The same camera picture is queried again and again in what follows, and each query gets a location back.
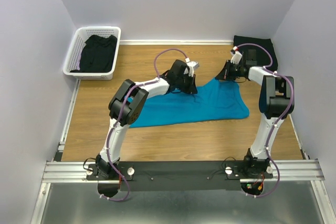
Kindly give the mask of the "blue t-shirt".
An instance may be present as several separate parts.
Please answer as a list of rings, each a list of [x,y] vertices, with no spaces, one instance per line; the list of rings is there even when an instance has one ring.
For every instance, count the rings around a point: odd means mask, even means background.
[[[241,98],[237,83],[212,79],[199,86],[197,91],[197,94],[176,92],[147,99],[139,118],[130,127],[240,120],[249,117],[249,109]]]

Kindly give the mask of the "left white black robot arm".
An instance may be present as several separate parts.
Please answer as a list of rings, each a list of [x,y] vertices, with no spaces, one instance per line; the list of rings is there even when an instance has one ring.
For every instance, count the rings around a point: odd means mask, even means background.
[[[104,179],[112,179],[118,173],[117,162],[126,132],[140,116],[146,100],[175,90],[197,94],[195,70],[198,68],[197,61],[176,60],[169,70],[152,80],[133,82],[126,79],[122,83],[109,103],[109,132],[95,161],[98,173]]]

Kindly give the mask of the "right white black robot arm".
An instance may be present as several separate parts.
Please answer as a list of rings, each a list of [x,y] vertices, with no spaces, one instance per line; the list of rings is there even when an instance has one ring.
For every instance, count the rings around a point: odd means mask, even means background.
[[[266,66],[250,64],[236,46],[230,53],[232,58],[225,62],[223,69],[215,79],[235,81],[237,78],[244,77],[261,87],[259,129],[253,144],[238,165],[241,173],[252,178],[260,173],[270,173],[272,145],[285,118],[294,109],[294,81],[293,77],[282,76]]]

